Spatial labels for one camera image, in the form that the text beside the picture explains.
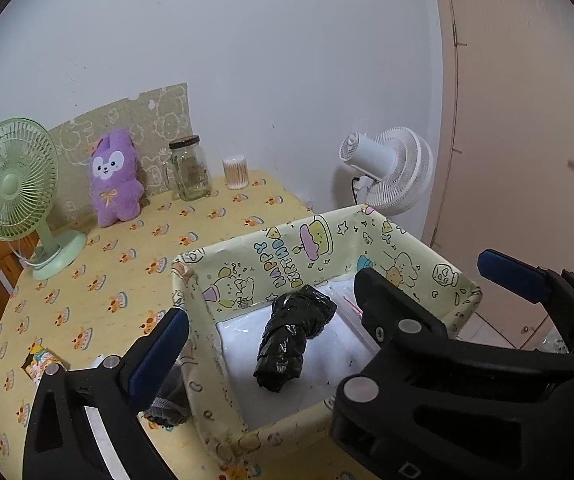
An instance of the black lid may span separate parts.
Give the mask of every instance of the black lid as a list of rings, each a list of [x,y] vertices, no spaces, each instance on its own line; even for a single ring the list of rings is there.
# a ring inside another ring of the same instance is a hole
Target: black lid
[[[184,148],[185,146],[191,146],[192,144],[198,144],[199,142],[200,136],[197,135],[183,137],[182,139],[172,140],[169,143],[169,149],[175,150],[176,148]]]

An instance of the desk fan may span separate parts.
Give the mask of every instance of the desk fan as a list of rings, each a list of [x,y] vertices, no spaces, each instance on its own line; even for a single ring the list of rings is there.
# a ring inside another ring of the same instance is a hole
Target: desk fan
[[[429,186],[433,155],[427,142],[409,128],[392,128],[375,139],[350,134],[340,160],[365,173],[354,179],[356,203],[367,203],[385,216],[413,206]]]
[[[0,240],[38,233],[42,246],[26,260],[36,280],[67,267],[86,244],[86,235],[77,231],[51,234],[46,218],[57,187],[56,147],[47,131],[28,119],[0,123]]]

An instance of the table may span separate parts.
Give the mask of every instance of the table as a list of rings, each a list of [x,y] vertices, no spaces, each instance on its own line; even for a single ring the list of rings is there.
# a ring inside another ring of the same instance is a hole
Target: table
[[[70,365],[88,367],[100,354],[123,355],[150,332],[149,318],[171,302],[171,260],[180,252],[310,215],[295,196],[259,171],[246,189],[214,180],[211,196],[194,202],[166,192],[149,199],[131,222],[99,228],[80,222],[88,241],[75,262],[36,282],[23,272],[0,323],[0,471],[22,478],[26,426],[36,384],[20,368],[36,340]],[[220,468],[193,422],[171,430],[140,418],[160,455],[181,479],[367,480],[368,471],[329,439],[268,463]]]

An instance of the door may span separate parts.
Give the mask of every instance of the door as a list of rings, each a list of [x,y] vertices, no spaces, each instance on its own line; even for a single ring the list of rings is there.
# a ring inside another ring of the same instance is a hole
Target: door
[[[574,270],[574,6],[452,0],[457,52],[453,153],[432,247],[483,288],[478,313],[520,348],[545,319],[484,280],[494,248]]]

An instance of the gray cloth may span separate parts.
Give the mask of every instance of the gray cloth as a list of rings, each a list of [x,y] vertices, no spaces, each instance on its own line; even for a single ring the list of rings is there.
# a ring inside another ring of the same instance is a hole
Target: gray cloth
[[[154,402],[144,415],[151,422],[167,428],[182,424],[192,416],[180,373],[180,359],[169,370]]]

